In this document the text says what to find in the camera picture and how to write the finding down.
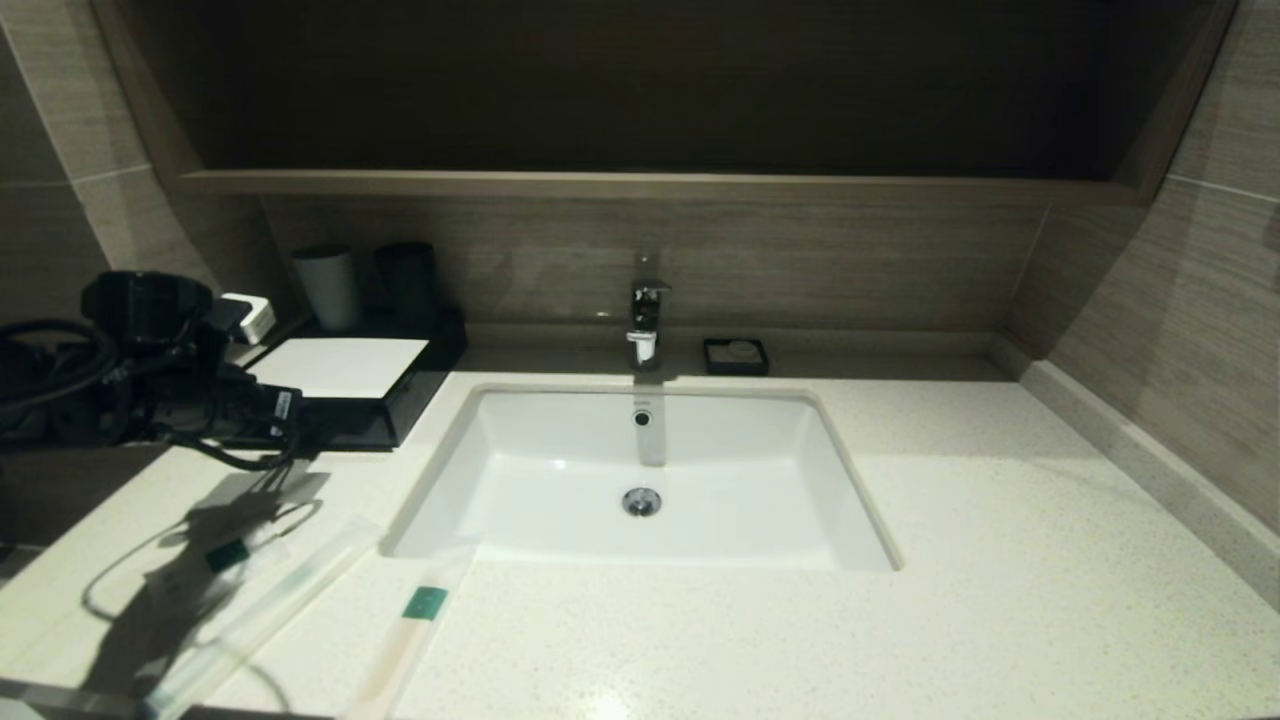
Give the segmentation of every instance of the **shelf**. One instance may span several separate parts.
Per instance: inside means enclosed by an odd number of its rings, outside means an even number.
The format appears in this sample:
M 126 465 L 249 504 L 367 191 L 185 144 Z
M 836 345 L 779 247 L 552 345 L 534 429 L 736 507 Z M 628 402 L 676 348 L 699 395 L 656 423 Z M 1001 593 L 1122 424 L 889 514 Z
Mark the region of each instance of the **shelf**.
M 95 6 L 174 192 L 1140 205 L 1235 0 Z

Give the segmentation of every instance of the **sink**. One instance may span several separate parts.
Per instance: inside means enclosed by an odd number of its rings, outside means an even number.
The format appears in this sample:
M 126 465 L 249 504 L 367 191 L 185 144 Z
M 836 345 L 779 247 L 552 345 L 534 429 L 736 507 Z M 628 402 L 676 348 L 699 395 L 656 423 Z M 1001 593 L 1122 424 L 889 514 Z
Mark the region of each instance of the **sink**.
M 384 550 L 486 560 L 892 571 L 887 534 L 797 396 L 479 391 Z

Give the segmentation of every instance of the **wall tile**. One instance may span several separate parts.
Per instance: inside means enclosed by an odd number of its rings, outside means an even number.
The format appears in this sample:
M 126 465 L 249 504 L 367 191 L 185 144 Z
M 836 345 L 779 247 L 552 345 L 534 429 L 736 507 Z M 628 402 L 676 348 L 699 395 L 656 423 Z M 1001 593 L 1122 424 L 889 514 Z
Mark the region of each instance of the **wall tile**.
M 436 249 L 471 322 L 622 318 L 634 255 L 658 250 L 682 324 L 991 329 L 1042 209 L 529 199 L 271 197 L 276 240 Z
M 1172 172 L 1280 199 L 1280 0 L 1242 0 Z
M 1280 204 L 1055 209 L 1010 324 L 1280 530 Z
M 0 32 L 0 186 L 65 181 L 22 70 Z
M 264 295 L 282 318 L 296 313 L 256 197 L 169 196 L 150 168 L 76 190 L 111 268 L 186 275 L 219 292 Z
M 147 161 L 90 0 L 0 0 L 0 20 L 72 179 Z
M 0 324 L 79 318 L 108 265 L 70 186 L 0 188 Z

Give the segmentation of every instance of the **soap dish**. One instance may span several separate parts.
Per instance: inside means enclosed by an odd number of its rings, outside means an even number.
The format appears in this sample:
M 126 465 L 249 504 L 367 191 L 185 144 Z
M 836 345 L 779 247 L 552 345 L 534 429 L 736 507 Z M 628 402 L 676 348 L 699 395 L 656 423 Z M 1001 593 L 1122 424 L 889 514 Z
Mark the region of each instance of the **soap dish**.
M 709 375 L 768 375 L 769 356 L 764 343 L 744 338 L 708 338 L 703 341 Z

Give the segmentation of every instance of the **sink drain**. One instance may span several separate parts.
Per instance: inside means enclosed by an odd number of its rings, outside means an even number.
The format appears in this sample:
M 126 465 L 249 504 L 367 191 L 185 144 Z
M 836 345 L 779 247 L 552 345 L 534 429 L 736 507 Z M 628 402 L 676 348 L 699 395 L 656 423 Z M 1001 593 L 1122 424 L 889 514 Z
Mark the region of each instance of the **sink drain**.
M 648 518 L 662 509 L 662 496 L 649 488 L 628 489 L 622 496 L 622 509 L 636 518 Z

